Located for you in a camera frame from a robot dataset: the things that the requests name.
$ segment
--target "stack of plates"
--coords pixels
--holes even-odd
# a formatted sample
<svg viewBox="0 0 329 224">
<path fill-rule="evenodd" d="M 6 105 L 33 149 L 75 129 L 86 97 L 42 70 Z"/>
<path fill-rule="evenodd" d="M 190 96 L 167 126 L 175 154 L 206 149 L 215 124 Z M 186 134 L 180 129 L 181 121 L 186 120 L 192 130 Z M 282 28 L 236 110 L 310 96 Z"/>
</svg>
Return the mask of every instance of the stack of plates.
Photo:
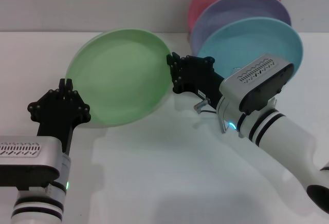
<svg viewBox="0 0 329 224">
<path fill-rule="evenodd" d="M 194 55 L 216 59 L 216 73 L 229 77 L 265 53 L 298 70 L 302 42 L 280 0 L 193 0 L 189 10 Z"/>
</svg>

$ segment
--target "white table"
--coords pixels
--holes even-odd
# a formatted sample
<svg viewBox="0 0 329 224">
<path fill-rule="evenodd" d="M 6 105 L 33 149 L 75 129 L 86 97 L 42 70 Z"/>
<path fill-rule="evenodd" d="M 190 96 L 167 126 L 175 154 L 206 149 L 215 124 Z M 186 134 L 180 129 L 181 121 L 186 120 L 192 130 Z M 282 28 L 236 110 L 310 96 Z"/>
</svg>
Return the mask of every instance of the white table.
<svg viewBox="0 0 329 224">
<path fill-rule="evenodd" d="M 55 89 L 77 50 L 97 33 L 0 33 L 0 134 L 36 135 L 27 105 Z M 186 34 L 159 34 L 190 53 Z M 329 161 L 329 34 L 301 34 L 304 61 L 277 108 L 318 138 L 314 163 Z M 328 223 L 298 181 L 216 115 L 196 114 L 193 94 L 168 91 L 137 122 L 75 129 L 65 224 Z M 0 189 L 0 223 L 16 189 Z"/>
</svg>

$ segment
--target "robotic hand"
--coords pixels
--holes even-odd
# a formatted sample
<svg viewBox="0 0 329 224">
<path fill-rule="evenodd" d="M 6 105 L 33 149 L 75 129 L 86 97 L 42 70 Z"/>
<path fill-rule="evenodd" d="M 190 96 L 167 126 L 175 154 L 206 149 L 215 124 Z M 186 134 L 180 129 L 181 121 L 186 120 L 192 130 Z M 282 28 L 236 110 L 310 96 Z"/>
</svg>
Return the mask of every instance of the robotic hand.
<svg viewBox="0 0 329 224">
<path fill-rule="evenodd" d="M 212 57 L 168 55 L 173 91 L 202 98 L 194 106 L 198 113 L 206 105 L 216 109 L 222 133 L 231 126 L 239 137 L 249 138 L 294 174 L 311 200 L 329 213 L 329 163 L 317 169 L 316 139 L 275 109 L 274 96 L 293 75 L 293 64 L 265 54 L 224 79 L 214 72 L 214 62 Z"/>
<path fill-rule="evenodd" d="M 89 106 L 72 80 L 61 79 L 28 105 L 31 120 L 40 123 L 37 137 L 0 137 L 0 186 L 14 186 L 19 195 L 12 224 L 59 224 L 68 188 L 69 157 L 74 128 L 90 121 Z"/>
</svg>

